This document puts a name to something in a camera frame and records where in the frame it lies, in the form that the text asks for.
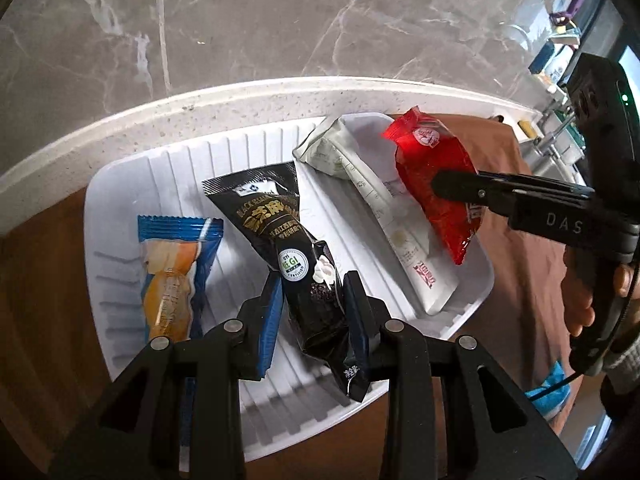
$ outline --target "red package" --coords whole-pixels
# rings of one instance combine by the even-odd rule
[[[449,250],[456,265],[482,223],[482,206],[450,202],[435,195],[431,181],[440,170],[477,173],[462,143],[435,117],[415,106],[383,134],[396,143],[396,169],[409,193]]]

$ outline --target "black cable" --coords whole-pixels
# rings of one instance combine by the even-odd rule
[[[640,274],[640,262],[636,263],[636,268],[634,269],[634,275],[631,278],[631,284],[629,285],[629,290],[627,291],[625,296],[625,299],[626,299],[625,304],[622,307],[622,311],[620,312],[620,317],[618,318],[618,321],[616,322],[616,325],[611,332],[612,334],[615,334],[616,332],[618,332],[618,328],[620,327],[620,324],[624,321],[626,317],[626,313],[628,312],[629,306],[631,305],[631,298],[633,296],[633,292],[634,290],[636,290],[636,285],[638,284],[639,274]],[[562,388],[563,386],[566,386],[572,381],[575,381],[581,375],[582,375],[581,373],[574,372],[573,374],[563,379],[559,383],[556,383],[553,386],[549,386],[546,390],[542,390],[541,392],[536,393],[534,396],[529,397],[529,400],[533,402],[534,400],[538,400],[538,399],[541,399],[542,397],[548,396],[548,394],[551,394],[554,391],[559,390],[560,388]]]
[[[554,391],[559,390],[560,388],[562,388],[563,386],[566,386],[572,381],[575,381],[581,375],[582,374],[580,372],[574,372],[573,374],[563,379],[559,383],[556,383],[553,386],[549,386],[546,390],[542,390],[541,392],[536,393],[534,396],[529,397],[529,400],[533,402],[534,400],[542,399],[542,397],[548,396],[548,394],[551,394]]]

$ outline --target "gray marble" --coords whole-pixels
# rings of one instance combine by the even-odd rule
[[[0,173],[110,114],[301,75],[544,102],[526,67],[558,0],[14,0],[0,20]]]

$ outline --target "plastic wrapper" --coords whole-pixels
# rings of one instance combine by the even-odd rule
[[[402,182],[420,203],[455,264],[482,223],[482,206],[437,197],[431,181],[440,170],[477,173],[462,143],[435,117],[411,108],[384,136],[396,143],[396,168]]]
[[[289,320],[301,350],[331,368],[340,389],[361,401],[369,381],[355,365],[329,247],[300,223],[292,163],[240,171],[203,182],[209,199],[283,277]]]
[[[353,182],[378,220],[424,311],[437,314],[458,286],[455,265],[420,205],[402,184],[393,160],[395,145],[371,137],[375,138],[360,139],[367,142],[367,149],[361,150],[344,121],[328,117],[293,155],[318,171]],[[360,158],[361,152],[366,161]]]
[[[200,316],[209,306],[205,282],[222,233],[220,219],[138,217],[148,339],[164,335],[178,342],[202,336]]]

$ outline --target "black snack package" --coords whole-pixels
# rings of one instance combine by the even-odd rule
[[[289,319],[302,351],[326,362],[340,389],[361,402],[369,381],[358,369],[349,342],[340,279],[326,242],[300,224],[293,163],[239,171],[202,185],[267,264],[280,270]]]

